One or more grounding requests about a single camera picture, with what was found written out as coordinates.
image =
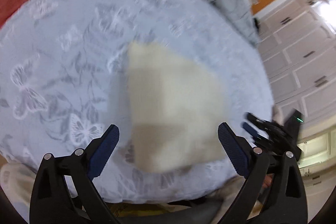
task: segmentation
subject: blue gripper pad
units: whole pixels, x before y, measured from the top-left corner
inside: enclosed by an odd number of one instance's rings
[[[250,173],[249,154],[244,151],[246,148],[244,142],[249,146],[248,142],[242,137],[237,137],[226,122],[219,125],[218,138],[237,174],[247,179]]]
[[[243,122],[241,126],[254,138],[260,138],[258,132],[247,122]]]
[[[116,147],[119,141],[119,128],[115,125],[111,125],[101,138],[104,139],[92,154],[89,161],[87,175],[91,181],[93,178],[100,176]]]

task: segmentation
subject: bed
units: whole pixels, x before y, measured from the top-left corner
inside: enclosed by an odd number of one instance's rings
[[[37,170],[46,153],[69,155],[110,124],[120,141],[93,180],[106,202],[201,197],[236,173],[229,159],[166,174],[134,167],[127,46],[162,43],[215,73],[230,98],[227,121],[270,120],[272,94],[246,0],[30,0],[0,30],[0,152]],[[75,189],[67,180],[70,191]]]

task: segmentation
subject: cabinet door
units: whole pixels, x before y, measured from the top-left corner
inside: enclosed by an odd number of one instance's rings
[[[304,128],[323,118],[336,114],[336,74],[329,77],[322,86],[313,86],[287,100],[277,103],[286,117],[293,108],[304,115]]]
[[[325,45],[332,42],[334,35],[330,33],[327,26],[320,25],[312,32],[308,33],[305,37],[302,37],[294,41],[291,45],[284,48],[291,64],[297,64],[301,60],[308,58],[309,56],[316,55],[319,49],[325,47]]]
[[[290,0],[283,7],[265,18],[264,22],[270,30],[277,30],[297,17],[302,12],[301,5],[296,0]]]
[[[336,72],[336,47],[327,48],[304,64],[298,63],[270,79],[276,103],[286,100],[313,86],[319,86]]]
[[[298,17],[293,18],[288,24],[285,24],[276,34],[281,42],[293,41],[296,40],[298,33],[307,34],[318,22],[317,15],[307,10]]]
[[[277,51],[262,55],[268,78],[275,77],[283,71],[293,67],[299,62],[308,62],[312,57],[318,56],[327,47],[334,43],[334,34],[321,24],[310,33],[287,45],[279,46]],[[269,39],[268,44],[263,45],[259,52],[266,51],[266,46],[277,43],[277,39]]]
[[[270,51],[278,49],[280,44],[281,42],[277,41],[275,35],[270,35],[258,44],[258,51],[261,56],[264,56]]]

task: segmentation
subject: butterfly pattern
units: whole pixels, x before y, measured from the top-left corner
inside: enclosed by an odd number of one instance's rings
[[[29,86],[29,79],[37,66],[39,55],[27,59],[23,65],[16,65],[11,73],[12,82],[19,88],[19,95],[13,107],[13,116],[18,120],[26,118],[28,112],[47,111],[46,100]]]
[[[98,18],[98,26],[101,32],[108,32],[115,37],[122,37],[124,27],[119,22],[115,5],[98,4],[95,9]]]
[[[103,124],[92,124],[90,120],[81,120],[76,114],[70,114],[70,140],[77,147],[87,147],[93,139],[103,135],[103,129]]]

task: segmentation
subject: white cloth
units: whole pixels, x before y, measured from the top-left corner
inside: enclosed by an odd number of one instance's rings
[[[217,129],[228,119],[218,79],[158,43],[128,51],[135,165],[164,173],[222,160]]]

